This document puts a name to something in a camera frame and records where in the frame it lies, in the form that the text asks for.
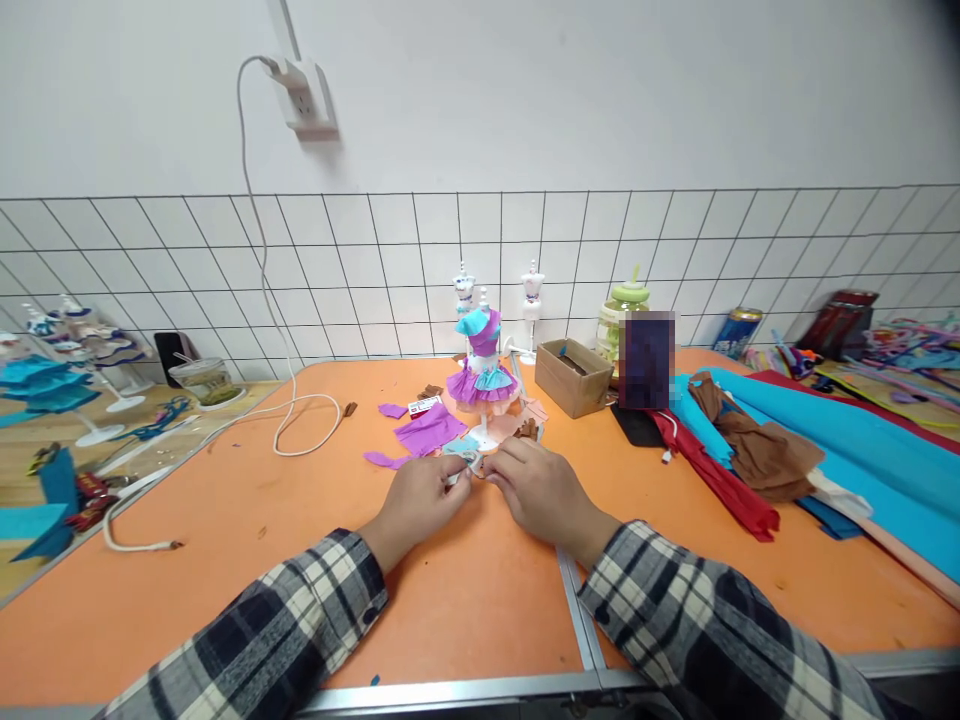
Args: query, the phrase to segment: glass jar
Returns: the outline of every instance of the glass jar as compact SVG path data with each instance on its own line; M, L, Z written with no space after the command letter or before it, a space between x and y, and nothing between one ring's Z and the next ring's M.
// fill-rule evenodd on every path
M230 379L230 371L220 358L194 360L170 368L170 377L197 397L202 410L220 407L243 392Z

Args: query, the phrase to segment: red fabric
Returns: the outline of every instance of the red fabric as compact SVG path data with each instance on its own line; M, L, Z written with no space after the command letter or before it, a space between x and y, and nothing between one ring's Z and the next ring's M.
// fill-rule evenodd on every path
M884 420L892 422L894 425L899 425L904 430L909 430L917 437L922 437L924 440L932 442L934 445L942 447L944 450L949 450L956 455L960 455L960 442L945 438L943 435L938 435L935 432L927 430L922 425L917 425L912 420L908 420L902 415L892 413L889 410L880 407L879 405L874 405L873 403L864 402L863 400L857 400L856 398L839 395L839 390L835 390L832 395L817 392L816 390L811 390L806 385L801 385L796 380L791 380L790 378L781 375L776 370L764 370L763 372L748 375L748 377L753 380L765 382L768 385L777 385L778 387L787 388L788 390L797 390L798 392L805 392L808 395L829 398L830 400L836 400L837 402L846 403L847 405L863 408L864 410L872 412L877 417L882 417Z
M707 455L703 443L677 420L669 410L646 411L663 435L663 442L670 452L682 454L703 481L720 498L730 514L760 542L773 542L771 530L780 529L780 514L770 507L766 500L746 486L736 475ZM665 413L677 423L674 433L673 423L660 413Z

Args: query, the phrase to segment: cardboard box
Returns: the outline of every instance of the cardboard box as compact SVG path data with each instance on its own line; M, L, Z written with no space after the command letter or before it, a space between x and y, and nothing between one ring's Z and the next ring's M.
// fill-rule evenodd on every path
M566 345L569 360L586 371L581 375L560 359ZM613 363L576 340L550 340L537 346L534 379L567 415L576 419L606 407L607 388L613 377Z

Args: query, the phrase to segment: white tile wall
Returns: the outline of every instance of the white tile wall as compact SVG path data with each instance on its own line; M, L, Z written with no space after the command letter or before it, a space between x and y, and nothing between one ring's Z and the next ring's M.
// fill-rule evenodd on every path
M461 260L504 336L525 333L520 275L537 263L538 340L592 342L599 305L637 265L682 344L712 344L741 304L767 313L757 342L796 339L850 286L880 292L880 319L960 308L960 186L265 195L256 208L295 369L462 351ZM243 196L0 201L0 327L68 292L145 342L181 330L246 380L285 377L260 245Z

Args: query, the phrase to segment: wall outlet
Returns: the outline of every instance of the wall outlet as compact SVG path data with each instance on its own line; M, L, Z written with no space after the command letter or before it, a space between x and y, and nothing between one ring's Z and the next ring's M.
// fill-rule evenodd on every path
M307 80L306 87L291 89L279 82L274 91L287 127L301 140L328 140L337 136L330 90L320 66L311 60L290 62Z

